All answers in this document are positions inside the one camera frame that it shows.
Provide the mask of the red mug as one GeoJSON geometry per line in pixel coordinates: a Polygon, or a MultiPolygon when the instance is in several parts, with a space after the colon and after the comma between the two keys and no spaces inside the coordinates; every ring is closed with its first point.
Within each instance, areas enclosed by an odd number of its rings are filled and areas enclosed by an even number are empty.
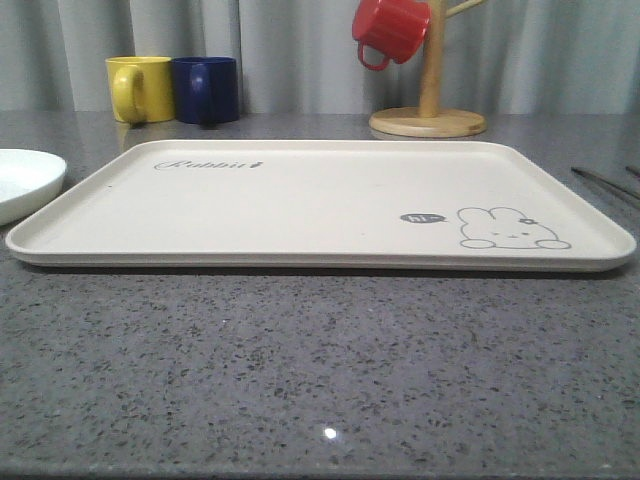
{"type": "Polygon", "coordinates": [[[393,61],[407,62],[426,38],[431,20],[428,3],[413,0],[362,0],[352,22],[360,63],[381,71],[393,61]]]}

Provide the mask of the yellow mug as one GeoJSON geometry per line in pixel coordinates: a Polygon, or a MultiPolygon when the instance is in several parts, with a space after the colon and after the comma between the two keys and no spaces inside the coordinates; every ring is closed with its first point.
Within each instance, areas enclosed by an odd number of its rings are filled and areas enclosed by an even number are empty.
{"type": "Polygon", "coordinates": [[[175,107],[171,58],[112,57],[105,60],[116,121],[139,124],[172,120],[175,107]]]}

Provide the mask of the dark blue mug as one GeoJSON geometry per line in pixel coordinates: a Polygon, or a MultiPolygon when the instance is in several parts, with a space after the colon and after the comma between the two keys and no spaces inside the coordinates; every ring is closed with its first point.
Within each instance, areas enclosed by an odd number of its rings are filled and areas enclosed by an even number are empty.
{"type": "Polygon", "coordinates": [[[239,119],[237,62],[234,58],[173,58],[170,72],[177,120],[203,125],[239,119]]]}

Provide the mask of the silver metal fork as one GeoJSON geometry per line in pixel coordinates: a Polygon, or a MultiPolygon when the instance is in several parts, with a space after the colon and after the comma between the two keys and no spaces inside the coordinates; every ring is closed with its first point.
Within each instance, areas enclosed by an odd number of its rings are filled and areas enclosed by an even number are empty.
{"type": "Polygon", "coordinates": [[[606,188],[607,190],[615,193],[616,195],[621,195],[624,200],[638,202],[639,201],[639,192],[628,188],[620,183],[614,182],[613,180],[607,179],[603,175],[591,171],[584,168],[579,167],[571,167],[571,171],[581,176],[584,179],[587,179],[595,184],[606,188]]]}

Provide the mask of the cream rabbit serving tray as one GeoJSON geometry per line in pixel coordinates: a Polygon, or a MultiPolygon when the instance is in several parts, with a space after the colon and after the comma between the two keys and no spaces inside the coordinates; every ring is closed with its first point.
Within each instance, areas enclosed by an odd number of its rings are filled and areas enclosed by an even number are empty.
{"type": "Polygon", "coordinates": [[[143,143],[6,244],[40,266],[578,272],[637,247],[510,147],[345,140],[143,143]]]}

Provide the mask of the white round plate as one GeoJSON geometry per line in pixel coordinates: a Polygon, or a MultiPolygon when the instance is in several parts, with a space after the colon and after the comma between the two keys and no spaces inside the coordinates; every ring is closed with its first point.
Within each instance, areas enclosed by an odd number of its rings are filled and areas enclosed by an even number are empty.
{"type": "Polygon", "coordinates": [[[26,217],[62,190],[67,163],[61,157],[25,149],[1,150],[1,224],[26,217]]]}

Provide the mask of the grey curtain backdrop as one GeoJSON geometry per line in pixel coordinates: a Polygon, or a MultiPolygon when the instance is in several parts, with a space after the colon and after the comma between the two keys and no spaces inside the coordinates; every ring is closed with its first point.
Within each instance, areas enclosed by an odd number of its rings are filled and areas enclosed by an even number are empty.
{"type": "MultiPolygon", "coordinates": [[[[5,1],[3,110],[105,111],[116,56],[230,56],[249,113],[412,105],[419,57],[358,61],[353,1],[5,1]]],[[[446,23],[444,106],[493,114],[639,109],[635,1],[489,1],[446,23]]]]}

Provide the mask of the wooden mug tree stand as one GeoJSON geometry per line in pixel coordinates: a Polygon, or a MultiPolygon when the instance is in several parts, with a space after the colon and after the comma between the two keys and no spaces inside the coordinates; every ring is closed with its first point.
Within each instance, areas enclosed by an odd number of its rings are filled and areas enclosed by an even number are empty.
{"type": "Polygon", "coordinates": [[[420,138],[466,137],[486,130],[486,119],[482,115],[440,107],[446,20],[482,3],[482,0],[463,1],[449,8],[446,1],[428,1],[432,21],[423,53],[418,106],[377,111],[369,118],[372,129],[397,136],[420,138]]]}

